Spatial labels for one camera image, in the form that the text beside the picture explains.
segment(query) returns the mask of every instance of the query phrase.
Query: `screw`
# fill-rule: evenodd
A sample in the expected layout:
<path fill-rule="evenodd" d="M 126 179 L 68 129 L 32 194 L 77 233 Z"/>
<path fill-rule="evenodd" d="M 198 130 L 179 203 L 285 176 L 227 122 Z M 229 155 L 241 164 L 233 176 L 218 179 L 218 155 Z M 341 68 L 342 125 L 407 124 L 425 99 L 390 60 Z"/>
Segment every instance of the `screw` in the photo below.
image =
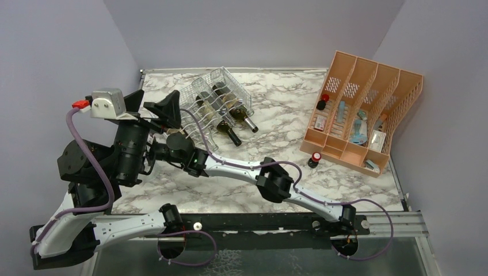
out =
<path fill-rule="evenodd" d="M 196 230 L 196 231 L 200 231 L 202 229 L 202 224 L 201 223 L 195 223 L 193 225 L 193 229 Z"/>
<path fill-rule="evenodd" d="M 364 229 L 369 229 L 369 221 L 367 220 L 363 220 L 361 222 L 361 226 L 364 228 Z"/>

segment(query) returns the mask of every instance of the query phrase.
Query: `white marble surface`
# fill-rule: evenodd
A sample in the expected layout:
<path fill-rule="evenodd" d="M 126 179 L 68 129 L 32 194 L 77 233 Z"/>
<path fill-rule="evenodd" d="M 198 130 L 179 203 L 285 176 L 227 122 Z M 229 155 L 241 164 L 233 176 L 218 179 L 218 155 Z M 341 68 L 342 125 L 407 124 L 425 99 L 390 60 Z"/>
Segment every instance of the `white marble surface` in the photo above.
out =
<path fill-rule="evenodd" d="M 147 74 L 144 101 L 160 101 L 204 74 Z M 241 138 L 237 149 L 227 137 L 215 135 L 217 153 L 240 160 L 261 161 L 269 156 L 288 160 L 303 170 L 300 184 L 339 201 L 373 199 L 387 210 L 403 210 L 391 169 L 378 178 L 369 177 L 340 165 L 321 160 L 317 168 L 307 166 L 309 155 L 299 151 L 302 138 L 321 88 L 324 74 L 307 73 L 234 73 L 253 97 L 252 120 L 259 132 L 238 124 L 234 131 Z M 296 179 L 295 168 L 285 166 Z M 113 206 L 113 213 L 147 213 L 165 203 L 176 204 L 181 213 L 257 213 L 306 212 L 296 205 L 274 204 L 261 198 L 249 183 L 228 178 L 194 178 L 166 163 L 159 162 L 145 182 L 132 188 L 121 187 L 123 196 Z M 368 203 L 355 204 L 357 210 L 379 208 Z"/>

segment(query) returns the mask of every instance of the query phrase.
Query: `black bracket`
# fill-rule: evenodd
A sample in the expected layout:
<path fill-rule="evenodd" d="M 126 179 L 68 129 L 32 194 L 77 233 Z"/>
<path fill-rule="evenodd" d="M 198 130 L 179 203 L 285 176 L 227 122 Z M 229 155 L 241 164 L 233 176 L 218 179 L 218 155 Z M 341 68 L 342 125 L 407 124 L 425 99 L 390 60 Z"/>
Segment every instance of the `black bracket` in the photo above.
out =
<path fill-rule="evenodd" d="M 265 157 L 261 164 L 272 162 L 275 162 L 275 160 Z M 288 172 L 280 165 L 275 164 L 261 169 L 257 177 L 256 186 L 265 200 L 282 203 L 283 200 L 291 196 L 289 190 L 292 183 L 293 179 L 288 175 Z"/>
<path fill-rule="evenodd" d="M 178 90 L 173 90 L 160 102 L 145 102 L 143 106 L 158 116 L 158 119 L 154 119 L 154 121 L 169 128 L 181 127 L 180 92 Z"/>

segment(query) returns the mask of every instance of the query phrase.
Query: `lavender wall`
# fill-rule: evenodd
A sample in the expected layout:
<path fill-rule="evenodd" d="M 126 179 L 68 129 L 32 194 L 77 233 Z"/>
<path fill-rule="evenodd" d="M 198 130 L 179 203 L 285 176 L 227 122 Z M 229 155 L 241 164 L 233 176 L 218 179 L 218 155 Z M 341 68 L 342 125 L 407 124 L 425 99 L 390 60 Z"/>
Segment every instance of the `lavender wall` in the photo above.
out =
<path fill-rule="evenodd" d="M 392 158 L 445 276 L 488 270 L 487 10 L 486 0 L 407 0 L 374 56 L 425 74 Z"/>
<path fill-rule="evenodd" d="M 139 68 L 100 0 L 0 1 L 0 267 L 2 275 L 78 275 L 80 267 L 33 271 L 29 228 L 44 224 L 67 182 L 56 159 L 72 140 L 70 104 L 100 87 L 125 93 Z M 75 118 L 83 137 L 110 143 L 108 122 Z"/>
<path fill-rule="evenodd" d="M 104 0 L 138 65 L 327 67 L 373 57 L 404 0 Z"/>

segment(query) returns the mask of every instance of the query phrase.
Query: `wire wine rack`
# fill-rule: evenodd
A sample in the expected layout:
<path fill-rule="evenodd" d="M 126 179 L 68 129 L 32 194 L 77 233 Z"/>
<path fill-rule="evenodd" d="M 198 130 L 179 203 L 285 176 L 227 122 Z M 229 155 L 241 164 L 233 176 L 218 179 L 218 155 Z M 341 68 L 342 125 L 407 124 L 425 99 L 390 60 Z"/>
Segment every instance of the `wire wine rack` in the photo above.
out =
<path fill-rule="evenodd" d="M 229 100 L 224 102 L 222 99 L 225 94 L 219 96 L 215 93 L 215 90 L 222 88 L 227 88 L 228 93 L 233 93 L 237 101 Z M 208 106 L 211 106 L 212 110 L 206 109 L 204 105 L 198 105 L 198 97 L 205 101 Z M 191 85 L 180 90 L 180 108 L 190 111 L 197 118 L 198 123 L 204 131 L 205 140 L 209 148 L 213 151 L 219 148 L 212 137 L 216 132 L 215 126 L 224 120 L 230 127 L 233 127 L 235 120 L 229 111 L 241 105 L 244 105 L 249 117 L 254 114 L 250 94 L 225 67 L 215 69 L 210 74 L 195 79 Z M 189 114 L 181 112 L 181 124 L 183 130 L 188 133 L 188 136 L 190 136 L 196 145 L 203 145 L 197 125 Z"/>

